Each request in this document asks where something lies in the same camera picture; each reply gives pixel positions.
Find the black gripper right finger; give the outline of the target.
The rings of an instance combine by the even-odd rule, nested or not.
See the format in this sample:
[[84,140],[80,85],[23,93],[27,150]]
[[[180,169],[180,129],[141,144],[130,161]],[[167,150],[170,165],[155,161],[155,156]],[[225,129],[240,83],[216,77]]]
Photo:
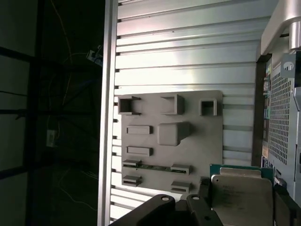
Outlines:
[[301,226],[301,208],[279,184],[273,187],[274,223],[276,226]]

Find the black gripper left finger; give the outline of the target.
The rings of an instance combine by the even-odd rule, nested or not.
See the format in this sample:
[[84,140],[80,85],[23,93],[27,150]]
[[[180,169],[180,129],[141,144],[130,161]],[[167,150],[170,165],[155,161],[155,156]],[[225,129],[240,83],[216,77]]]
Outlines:
[[221,226],[222,221],[211,207],[211,179],[202,178],[197,194],[176,201],[158,194],[132,210],[112,226]]

